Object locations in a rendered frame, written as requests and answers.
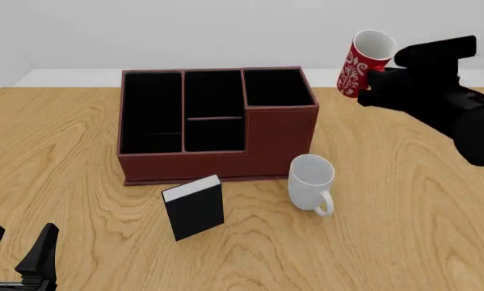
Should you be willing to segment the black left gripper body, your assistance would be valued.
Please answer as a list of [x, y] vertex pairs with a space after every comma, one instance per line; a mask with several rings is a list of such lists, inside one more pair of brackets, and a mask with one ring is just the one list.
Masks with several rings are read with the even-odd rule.
[[0, 281], [0, 291], [56, 291], [57, 276], [27, 276], [21, 281]]

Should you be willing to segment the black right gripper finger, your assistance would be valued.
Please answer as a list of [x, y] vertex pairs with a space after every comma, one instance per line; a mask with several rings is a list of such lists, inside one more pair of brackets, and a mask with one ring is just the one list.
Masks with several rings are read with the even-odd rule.
[[370, 89], [360, 89], [358, 92], [357, 102], [361, 106], [374, 106], [378, 108], [386, 108], [387, 100], [379, 93]]
[[380, 89], [387, 83], [386, 77], [388, 73], [385, 68], [376, 68], [367, 72], [366, 82], [370, 89]]

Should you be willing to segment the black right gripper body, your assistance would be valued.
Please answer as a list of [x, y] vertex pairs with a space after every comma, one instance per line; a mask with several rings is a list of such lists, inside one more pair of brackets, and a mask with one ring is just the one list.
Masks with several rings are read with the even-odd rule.
[[465, 109], [456, 69], [386, 70], [387, 108], [403, 111], [422, 121], [453, 121]]

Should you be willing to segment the red patterned mug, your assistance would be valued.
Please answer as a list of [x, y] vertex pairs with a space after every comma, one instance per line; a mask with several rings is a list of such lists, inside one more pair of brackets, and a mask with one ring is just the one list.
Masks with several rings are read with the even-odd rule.
[[338, 76], [337, 89], [344, 96], [357, 98], [359, 90], [368, 88], [367, 72], [383, 71], [396, 52], [396, 41], [383, 31], [366, 29], [356, 33]]

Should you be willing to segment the red-brown desk caddy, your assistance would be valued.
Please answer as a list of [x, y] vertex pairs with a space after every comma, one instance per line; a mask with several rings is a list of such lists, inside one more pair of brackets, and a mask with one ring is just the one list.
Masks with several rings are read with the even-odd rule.
[[285, 179], [319, 103], [300, 67], [125, 70], [117, 157], [127, 185]]

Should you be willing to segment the white mug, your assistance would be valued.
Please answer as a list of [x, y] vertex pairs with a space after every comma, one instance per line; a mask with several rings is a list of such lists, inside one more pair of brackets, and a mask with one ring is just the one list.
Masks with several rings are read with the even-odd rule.
[[335, 169], [330, 162], [316, 154], [295, 157], [288, 173], [288, 194], [300, 210], [313, 210], [321, 217], [333, 214], [335, 204], [330, 194]]

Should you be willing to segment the black book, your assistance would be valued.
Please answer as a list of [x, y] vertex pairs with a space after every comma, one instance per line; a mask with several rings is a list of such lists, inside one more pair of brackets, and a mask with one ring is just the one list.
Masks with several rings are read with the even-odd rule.
[[224, 223], [221, 181], [216, 175], [162, 191], [176, 241]]

